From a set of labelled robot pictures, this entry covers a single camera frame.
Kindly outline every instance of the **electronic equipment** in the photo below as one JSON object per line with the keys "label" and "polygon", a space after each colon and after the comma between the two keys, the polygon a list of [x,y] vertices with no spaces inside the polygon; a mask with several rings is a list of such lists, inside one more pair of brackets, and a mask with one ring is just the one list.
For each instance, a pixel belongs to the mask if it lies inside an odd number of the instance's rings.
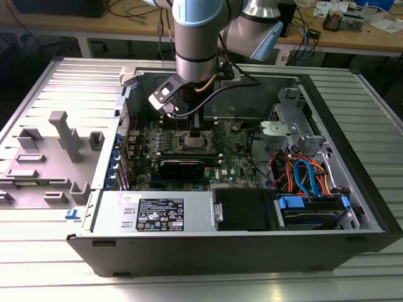
{"label": "electronic equipment", "polygon": [[[357,137],[346,128],[351,119],[354,130],[368,125],[333,101],[342,95],[357,103],[327,82],[337,76],[365,85],[348,70],[242,65],[261,86],[218,94],[194,136],[189,120],[160,116],[148,101],[174,62],[52,64],[35,88],[41,98],[32,94],[21,105],[3,139],[2,147],[14,147],[5,148],[0,207],[86,205],[67,243],[100,276],[331,270],[402,236],[360,161],[362,149],[349,143]],[[64,79],[72,68],[80,86]],[[120,70],[130,84],[118,87],[118,77],[93,84],[88,70]],[[375,110],[369,91],[359,93]],[[35,111],[42,116],[31,118]],[[340,121],[344,112],[350,115]]]}
{"label": "electronic equipment", "polygon": [[329,10],[323,21],[323,29],[336,30],[358,30],[360,31],[365,24],[364,19],[353,12],[343,13],[341,11]]}
{"label": "electronic equipment", "polygon": [[340,22],[340,30],[362,30],[365,24],[364,19],[358,14],[353,12],[343,13],[343,18]]}
{"label": "electronic equipment", "polygon": [[283,23],[280,37],[285,38],[288,36],[297,4],[294,0],[279,0],[277,7],[280,11],[280,21]]}
{"label": "electronic equipment", "polygon": [[329,31],[337,31],[339,29],[341,20],[343,19],[343,12],[329,10],[323,20],[323,29]]}
{"label": "electronic equipment", "polygon": [[80,82],[112,85],[80,103],[111,109],[103,131],[83,121],[79,136],[64,107],[46,111],[49,125],[16,127],[5,206],[87,203],[67,243],[100,276],[326,271],[402,237],[332,114],[334,86],[318,91],[326,75],[231,62],[228,50],[268,55],[276,1],[175,0],[173,15],[176,62],[98,63],[99,80]]}
{"label": "electronic equipment", "polygon": [[19,13],[100,18],[110,0],[13,0]]}

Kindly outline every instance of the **blue latch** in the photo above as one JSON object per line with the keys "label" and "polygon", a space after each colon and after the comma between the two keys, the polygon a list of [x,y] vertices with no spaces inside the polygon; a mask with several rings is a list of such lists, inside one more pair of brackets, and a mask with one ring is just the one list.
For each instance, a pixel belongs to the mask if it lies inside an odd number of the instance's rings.
{"label": "blue latch", "polygon": [[74,219],[74,220],[80,219],[80,217],[79,217],[79,211],[78,211],[77,209],[68,209],[68,210],[67,210],[67,214],[65,215],[64,218],[67,219],[67,220],[70,220],[70,219]]}
{"label": "blue latch", "polygon": [[115,140],[119,143],[123,143],[123,136],[117,133],[115,136]]}
{"label": "blue latch", "polygon": [[348,200],[348,198],[346,197],[346,196],[343,196],[342,198],[341,198],[341,201],[343,202],[343,205],[344,205],[344,207],[346,208],[346,209],[348,209],[351,205],[350,205],[350,202],[349,202],[349,200]]}
{"label": "blue latch", "polygon": [[285,208],[304,208],[304,200],[300,196],[282,196],[278,203],[280,205],[280,209]]}

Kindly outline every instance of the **metal frame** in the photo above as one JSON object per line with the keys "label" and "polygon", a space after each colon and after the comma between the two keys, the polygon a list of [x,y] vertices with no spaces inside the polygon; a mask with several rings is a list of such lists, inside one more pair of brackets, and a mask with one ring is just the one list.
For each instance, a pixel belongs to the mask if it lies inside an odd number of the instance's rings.
{"label": "metal frame", "polygon": [[[19,27],[2,26],[0,31],[6,33],[26,33],[24,29]],[[71,36],[78,40],[81,54],[83,58],[92,58],[93,52],[89,39],[111,39],[111,40],[129,40],[129,41],[149,41],[158,42],[157,35],[137,35],[128,33],[101,33],[93,31],[65,31],[65,30],[50,30],[41,28],[30,28],[30,31],[35,35],[50,35],[50,36]],[[168,36],[162,37],[163,42],[169,42]],[[296,49],[299,44],[292,43],[277,43],[275,49],[279,49],[276,60],[276,65],[285,65],[290,52]],[[346,48],[346,47],[329,47],[329,46],[316,46],[317,52],[331,52],[331,53],[348,53],[354,55],[383,55],[387,57],[398,57],[401,52],[391,50],[377,50],[377,49],[364,49],[364,48]]]}
{"label": "metal frame", "polygon": [[[74,59],[72,64],[99,65],[99,60]],[[130,60],[102,60],[105,66],[134,65]],[[279,69],[280,72],[294,67]],[[314,83],[358,87],[361,80],[338,82],[341,69],[299,68],[313,74]],[[389,108],[381,97],[376,101]],[[1,132],[3,141],[7,131]],[[402,198],[387,200],[390,209],[403,226]],[[136,278],[100,278],[68,246],[65,232],[79,223],[66,221],[65,210],[0,210],[0,293],[4,299],[31,299],[34,295],[54,301],[71,300],[71,292],[93,299],[105,297],[122,301],[390,301],[403,298],[403,240],[381,253],[361,254],[332,272],[293,272],[274,274],[229,274],[214,276],[164,276]]]}

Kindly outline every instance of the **gray plastic post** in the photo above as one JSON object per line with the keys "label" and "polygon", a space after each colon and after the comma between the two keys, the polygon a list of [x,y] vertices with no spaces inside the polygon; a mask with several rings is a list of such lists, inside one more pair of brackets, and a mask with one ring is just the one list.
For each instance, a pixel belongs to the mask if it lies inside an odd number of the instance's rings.
{"label": "gray plastic post", "polygon": [[105,137],[102,132],[91,132],[88,137],[92,151],[101,151]]}
{"label": "gray plastic post", "polygon": [[53,111],[49,117],[49,123],[56,127],[59,133],[60,140],[65,147],[67,154],[69,154],[72,163],[77,163],[81,159],[81,154],[78,151],[77,144],[73,140],[71,131],[67,126],[67,113],[65,111]]}
{"label": "gray plastic post", "polygon": [[35,140],[43,140],[41,134],[36,128],[24,128],[20,135],[17,136],[21,147],[27,152],[35,152],[38,150]]}
{"label": "gray plastic post", "polygon": [[0,193],[0,204],[11,204],[14,198],[7,192]]}
{"label": "gray plastic post", "polygon": [[49,185],[54,189],[68,189],[71,187],[71,181],[65,178],[63,181],[50,181]]}
{"label": "gray plastic post", "polygon": [[48,204],[60,204],[69,202],[64,192],[56,192],[56,191],[45,192],[45,196],[43,197],[43,199]]}
{"label": "gray plastic post", "polygon": [[70,195],[77,204],[86,204],[90,193],[91,187],[88,182],[84,184],[82,191],[80,191],[76,182],[73,183],[70,189]]}

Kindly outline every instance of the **power supply label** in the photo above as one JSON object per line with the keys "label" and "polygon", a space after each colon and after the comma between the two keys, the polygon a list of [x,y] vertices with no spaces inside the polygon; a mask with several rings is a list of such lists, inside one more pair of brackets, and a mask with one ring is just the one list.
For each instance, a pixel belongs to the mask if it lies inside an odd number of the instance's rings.
{"label": "power supply label", "polygon": [[183,198],[140,199],[136,229],[139,232],[183,231]]}

